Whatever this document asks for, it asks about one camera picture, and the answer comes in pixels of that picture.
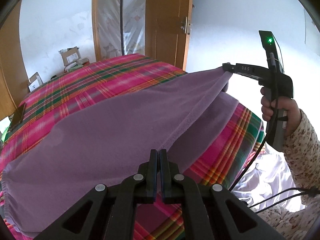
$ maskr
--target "plaid blanket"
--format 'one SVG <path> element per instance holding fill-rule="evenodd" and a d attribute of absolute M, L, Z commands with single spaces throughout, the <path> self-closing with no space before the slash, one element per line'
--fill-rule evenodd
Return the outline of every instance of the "plaid blanket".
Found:
<path fill-rule="evenodd" d="M 93 63 L 58 77 L 30 94 L 23 122 L 10 133 L 0 156 L 0 171 L 26 153 L 67 115 L 116 95 L 142 90 L 184 75 L 182 70 L 142 55 L 127 55 Z M 202 184 L 222 183 L 229 187 L 244 163 L 262 141 L 261 120 L 238 105 L 218 138 L 187 170 L 185 175 Z M 137 209 L 134 239 L 180 239 L 183 220 L 178 205 L 154 205 Z M 16 239 L 30 239 L 8 224 Z"/>

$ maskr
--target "wooden wardrobe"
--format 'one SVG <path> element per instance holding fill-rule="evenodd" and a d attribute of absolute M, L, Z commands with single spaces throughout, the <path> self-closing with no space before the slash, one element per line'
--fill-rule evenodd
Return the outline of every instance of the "wooden wardrobe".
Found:
<path fill-rule="evenodd" d="M 0 29 L 0 120 L 13 114 L 29 93 L 29 79 L 20 47 L 20 7 L 21 1 Z"/>

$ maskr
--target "hand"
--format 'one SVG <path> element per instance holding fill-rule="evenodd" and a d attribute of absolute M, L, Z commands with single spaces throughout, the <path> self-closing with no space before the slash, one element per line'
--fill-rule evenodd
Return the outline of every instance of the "hand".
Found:
<path fill-rule="evenodd" d="M 264 96 L 264 88 L 261 89 L 261 94 L 263 95 L 261 99 L 262 104 L 262 118 L 263 120 L 269 122 L 273 115 L 273 110 L 270 107 L 276 107 L 276 101 L 270 103 L 270 101 Z M 279 97 L 278 99 L 278 109 L 287 110 L 288 122 L 287 128 L 285 129 L 284 136 L 290 136 L 301 123 L 301 112 L 295 100 L 287 97 Z"/>

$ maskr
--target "black phone on bed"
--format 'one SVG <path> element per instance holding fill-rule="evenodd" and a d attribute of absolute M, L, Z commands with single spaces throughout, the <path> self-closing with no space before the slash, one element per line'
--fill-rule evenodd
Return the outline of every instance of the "black phone on bed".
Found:
<path fill-rule="evenodd" d="M 12 131 L 22 122 L 25 109 L 26 109 L 26 103 L 23 103 L 21 106 L 19 106 L 16 109 L 16 111 L 13 113 L 13 118 L 8 131 Z"/>

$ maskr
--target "purple towel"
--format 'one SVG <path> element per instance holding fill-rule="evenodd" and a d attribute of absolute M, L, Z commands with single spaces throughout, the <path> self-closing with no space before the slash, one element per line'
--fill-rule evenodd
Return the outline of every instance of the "purple towel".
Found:
<path fill-rule="evenodd" d="M 5 218 L 35 237 L 95 185 L 120 183 L 166 148 L 183 172 L 216 139 L 238 101 L 222 68 L 101 101 L 58 122 L 3 171 Z"/>

